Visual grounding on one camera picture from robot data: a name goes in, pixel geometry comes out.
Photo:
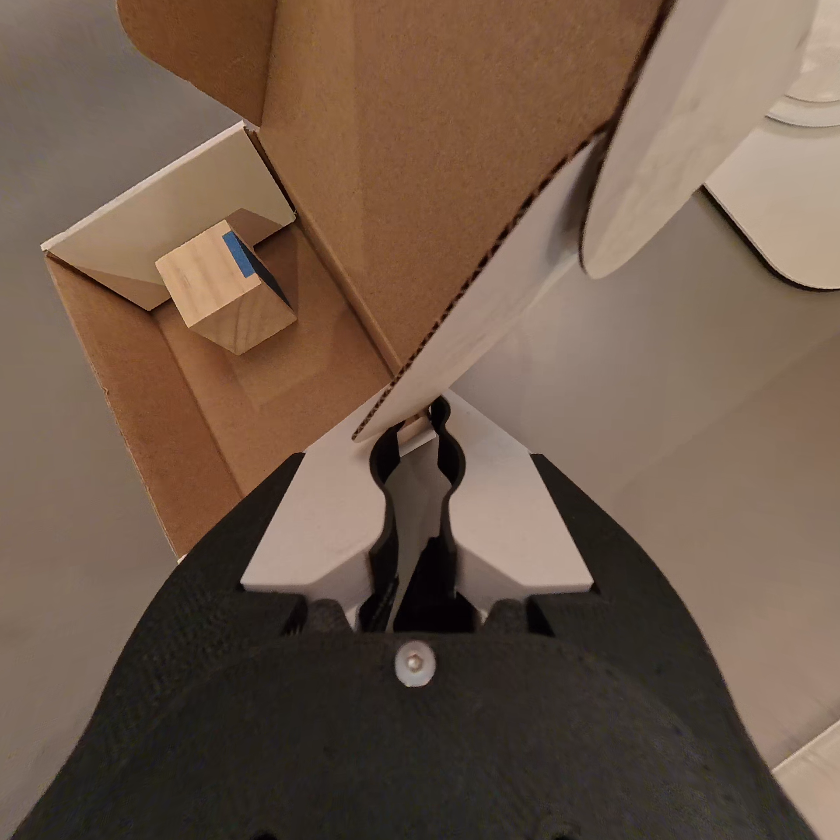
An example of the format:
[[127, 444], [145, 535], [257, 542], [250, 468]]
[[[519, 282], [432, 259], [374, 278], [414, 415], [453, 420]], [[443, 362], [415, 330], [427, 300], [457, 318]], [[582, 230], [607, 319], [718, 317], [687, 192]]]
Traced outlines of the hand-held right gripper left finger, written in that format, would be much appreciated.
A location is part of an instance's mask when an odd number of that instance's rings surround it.
[[335, 601], [358, 629], [385, 630], [399, 583], [385, 484], [400, 464], [401, 426], [362, 443], [344, 421], [309, 447], [243, 573], [244, 589]]

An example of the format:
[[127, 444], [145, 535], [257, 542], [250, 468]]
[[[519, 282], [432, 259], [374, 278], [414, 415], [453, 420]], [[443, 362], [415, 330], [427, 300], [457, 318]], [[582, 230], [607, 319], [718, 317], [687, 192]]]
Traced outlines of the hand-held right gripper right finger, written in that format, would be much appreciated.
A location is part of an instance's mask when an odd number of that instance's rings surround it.
[[529, 450], [454, 392], [443, 399], [442, 431], [461, 454], [448, 501], [456, 593], [485, 619], [501, 600], [589, 592], [592, 574]]

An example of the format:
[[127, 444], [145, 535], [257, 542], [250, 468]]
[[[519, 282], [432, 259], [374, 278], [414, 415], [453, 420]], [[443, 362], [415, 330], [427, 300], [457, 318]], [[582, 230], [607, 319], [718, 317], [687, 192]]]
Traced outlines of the wooden cube with blue tape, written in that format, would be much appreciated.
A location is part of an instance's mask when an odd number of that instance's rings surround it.
[[298, 320], [245, 232], [231, 214], [154, 264], [185, 326], [237, 356]]

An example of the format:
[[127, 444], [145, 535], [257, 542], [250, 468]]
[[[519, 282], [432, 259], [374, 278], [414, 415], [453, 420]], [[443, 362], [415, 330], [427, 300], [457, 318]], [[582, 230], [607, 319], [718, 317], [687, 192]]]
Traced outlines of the white cardboard box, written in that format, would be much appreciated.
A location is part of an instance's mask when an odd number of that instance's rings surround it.
[[[784, 94], [814, 2], [117, 2], [158, 66], [239, 123], [42, 244], [175, 555], [370, 396], [385, 429], [432, 365], [495, 341], [468, 291], [549, 211], [623, 266]], [[236, 359], [155, 263], [242, 219], [297, 321]]]

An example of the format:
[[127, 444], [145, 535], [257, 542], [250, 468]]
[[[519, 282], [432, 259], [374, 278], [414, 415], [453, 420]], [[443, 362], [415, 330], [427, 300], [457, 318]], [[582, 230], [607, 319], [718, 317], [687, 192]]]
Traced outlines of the clear plastic container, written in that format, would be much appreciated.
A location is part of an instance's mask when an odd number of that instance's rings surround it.
[[773, 775], [819, 838], [839, 838], [839, 721], [778, 764]]

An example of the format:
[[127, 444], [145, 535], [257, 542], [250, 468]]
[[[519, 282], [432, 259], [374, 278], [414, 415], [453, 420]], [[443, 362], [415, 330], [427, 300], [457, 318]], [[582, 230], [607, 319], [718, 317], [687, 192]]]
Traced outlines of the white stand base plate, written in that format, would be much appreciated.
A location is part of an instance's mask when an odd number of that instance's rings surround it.
[[703, 193], [767, 269], [839, 289], [839, 2], [817, 2], [800, 66]]

